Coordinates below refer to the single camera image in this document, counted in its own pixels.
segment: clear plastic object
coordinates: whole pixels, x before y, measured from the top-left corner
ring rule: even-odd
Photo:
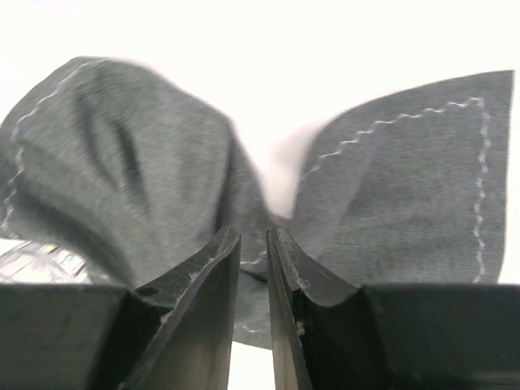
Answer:
[[[76,253],[35,241],[0,240],[0,284],[99,284],[111,278]]]

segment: white zigzag stitch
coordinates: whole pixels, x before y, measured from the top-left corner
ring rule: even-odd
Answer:
[[[27,118],[36,114],[38,112],[38,110],[40,109],[40,106],[43,102],[56,96],[60,92],[61,88],[65,85],[65,83],[67,83],[67,81],[69,81],[72,77],[77,75],[81,71],[81,69],[83,69],[84,67],[86,67],[90,64],[102,63],[103,61],[106,61],[106,60],[100,59],[97,61],[88,61],[86,63],[82,63],[80,66],[76,67],[67,77],[65,77],[64,79],[59,81],[58,85],[56,86],[56,88],[54,89],[53,92],[51,92],[50,94],[48,94],[48,95],[42,97],[40,100],[38,100],[37,103],[34,105],[33,109],[28,114],[20,117],[16,121],[15,126],[13,127],[13,130],[11,133],[11,137],[10,137],[11,142],[13,144],[17,143],[17,141],[18,141],[17,137],[18,137],[18,134],[20,133],[20,125],[22,124],[22,122],[24,120],[26,120]],[[23,153],[24,153],[24,147],[22,145],[18,144],[18,150],[16,151],[16,156],[15,156],[16,173],[7,181],[7,188],[8,188],[8,190],[10,189],[10,193],[3,200],[3,204],[6,207],[6,215],[4,216],[2,223],[0,223],[0,228],[13,240],[18,240],[19,237],[16,233],[14,233],[9,228],[8,223],[9,223],[9,218],[12,216],[13,212],[15,211],[15,208],[12,204],[12,199],[16,195],[16,192],[17,192],[15,181],[25,171]]]
[[[260,237],[257,237],[257,244],[260,244],[261,246],[265,246],[262,239]],[[259,264],[262,261],[263,256],[267,254],[266,250],[263,250],[260,252],[256,258],[256,260],[253,260],[252,262],[240,262],[241,266],[254,266],[255,264]]]
[[[482,116],[483,116],[483,124],[482,124],[482,127],[480,129],[480,134],[482,135],[482,138],[483,138],[483,148],[481,149],[479,157],[478,157],[478,160],[479,160],[479,163],[480,163],[480,166],[481,166],[481,172],[479,173],[479,176],[478,176],[478,178],[477,178],[477,180],[475,182],[475,184],[477,185],[477,188],[479,189],[479,198],[477,199],[476,203],[474,204],[474,212],[476,214],[476,223],[475,223],[475,226],[474,226],[474,229],[473,229],[473,235],[477,239],[477,242],[479,244],[479,248],[478,248],[477,254],[476,254],[476,261],[477,261],[477,263],[479,265],[479,272],[474,277],[473,283],[478,283],[482,279],[482,277],[485,275],[485,273],[486,273],[486,266],[485,266],[485,263],[484,263],[484,260],[483,260],[483,251],[485,250],[486,245],[485,245],[482,237],[480,236],[480,228],[482,227],[482,224],[483,224],[483,216],[482,216],[482,212],[480,210],[480,207],[481,207],[481,205],[483,203],[483,200],[486,197],[486,193],[483,190],[483,180],[484,180],[484,176],[488,173],[488,165],[486,163],[486,157],[488,155],[489,148],[491,147],[491,140],[489,139],[489,134],[488,134],[489,120],[490,120],[491,116],[486,112],[486,107],[485,107],[485,103],[484,103],[483,97],[469,97],[468,99],[466,99],[462,103],[447,102],[439,109],[428,107],[428,108],[425,108],[425,109],[421,110],[419,113],[414,114],[414,115],[399,114],[392,120],[376,120],[369,127],[368,130],[361,130],[359,132],[356,132],[356,134],[354,135],[354,138],[351,139],[351,140],[341,141],[338,144],[336,150],[334,150],[333,152],[319,155],[318,158],[317,158],[316,163],[307,172],[305,172],[301,176],[300,184],[305,179],[307,179],[307,177],[311,173],[316,172],[319,169],[321,169],[321,167],[323,166],[323,162],[325,161],[326,158],[342,154],[344,152],[345,147],[346,147],[347,144],[357,144],[357,143],[359,143],[359,141],[361,140],[361,136],[363,134],[372,134],[372,133],[374,133],[376,128],[380,124],[394,124],[397,121],[399,121],[401,119],[404,119],[404,118],[418,119],[418,118],[424,117],[424,115],[426,113],[428,113],[428,112],[431,112],[431,113],[434,113],[434,114],[443,114],[444,112],[446,112],[446,110],[450,106],[455,106],[455,107],[459,107],[459,108],[467,108],[469,105],[471,105],[474,102],[477,103],[477,106],[482,111]],[[257,264],[259,262],[260,262],[260,258],[257,258],[257,260],[255,260],[254,262],[245,262],[245,264]]]
[[[248,333],[258,333],[258,332],[261,332],[260,329],[251,329],[250,327],[247,327],[245,325],[240,325],[238,328],[244,329]]]
[[[424,110],[422,110],[420,113],[418,114],[415,114],[415,115],[410,115],[410,114],[399,114],[397,115],[393,120],[376,120],[370,127],[368,130],[360,130],[359,132],[356,132],[356,134],[354,134],[354,138],[351,139],[351,140],[344,140],[344,141],[341,141],[336,150],[334,150],[333,152],[331,153],[325,153],[325,154],[320,154],[317,158],[317,161],[316,163],[307,171],[305,172],[301,178],[300,178],[300,182],[304,181],[307,176],[309,176],[312,172],[316,172],[316,171],[319,171],[323,165],[323,162],[325,161],[326,158],[328,157],[331,157],[331,156],[338,156],[340,154],[342,154],[345,150],[345,147],[347,144],[357,144],[359,143],[359,141],[361,140],[361,136],[363,134],[372,134],[373,132],[375,132],[375,130],[377,129],[377,127],[380,125],[380,124],[394,124],[396,122],[398,122],[399,120],[401,119],[404,119],[404,118],[409,118],[409,119],[417,119],[417,118],[422,118],[427,112],[433,112],[435,114],[443,114],[444,112],[446,112],[446,110],[448,109],[448,107],[450,106],[458,106],[458,107],[461,107],[461,108],[466,108],[468,107],[472,102],[479,102],[481,99],[481,97],[470,97],[468,98],[465,102],[463,103],[456,103],[456,102],[447,102],[446,104],[444,104],[444,106],[440,109],[435,109],[435,108],[425,108]]]

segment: white surface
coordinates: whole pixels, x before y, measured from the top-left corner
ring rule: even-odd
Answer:
[[[341,111],[450,77],[520,69],[515,2],[363,4],[3,2],[0,118],[74,56],[145,64],[233,119],[270,209],[289,216],[302,156]],[[516,88],[503,283],[520,283],[518,100]],[[274,388],[271,365],[269,352],[234,344],[229,388]]]

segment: gray cloth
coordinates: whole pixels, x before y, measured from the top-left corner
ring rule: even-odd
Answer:
[[[311,146],[282,227],[355,285],[495,283],[512,85],[511,71],[492,72],[346,111]],[[261,296],[256,290],[254,300]],[[248,329],[267,343],[268,320],[252,318]]]
[[[511,71],[346,111],[274,219],[224,115],[142,67],[76,58],[0,131],[1,234],[61,245],[138,286],[220,227],[242,234],[234,339],[271,347],[265,231],[354,284],[492,283],[504,250]]]
[[[73,59],[12,109],[0,129],[0,196],[2,237],[60,245],[132,287],[226,224],[240,230],[242,266],[254,271],[274,227],[228,119],[108,58]],[[238,340],[249,337],[243,323],[268,320],[258,285],[240,275]]]

